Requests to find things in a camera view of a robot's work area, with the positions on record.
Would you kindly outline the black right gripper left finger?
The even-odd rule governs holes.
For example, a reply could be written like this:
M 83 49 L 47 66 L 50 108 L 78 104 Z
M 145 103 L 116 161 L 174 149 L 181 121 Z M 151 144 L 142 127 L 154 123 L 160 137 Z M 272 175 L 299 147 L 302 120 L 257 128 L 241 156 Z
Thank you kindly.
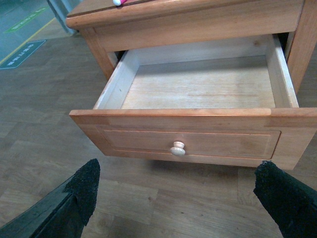
M 91 159 L 0 229 L 2 238 L 79 238 L 97 203 L 100 164 Z

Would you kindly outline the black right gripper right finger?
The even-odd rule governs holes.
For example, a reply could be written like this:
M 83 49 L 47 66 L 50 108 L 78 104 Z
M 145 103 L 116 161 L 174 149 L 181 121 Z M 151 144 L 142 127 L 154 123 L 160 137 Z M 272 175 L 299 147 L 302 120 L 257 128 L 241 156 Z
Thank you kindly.
M 254 194 L 284 238 L 317 236 L 317 191 L 264 161 L 256 171 Z

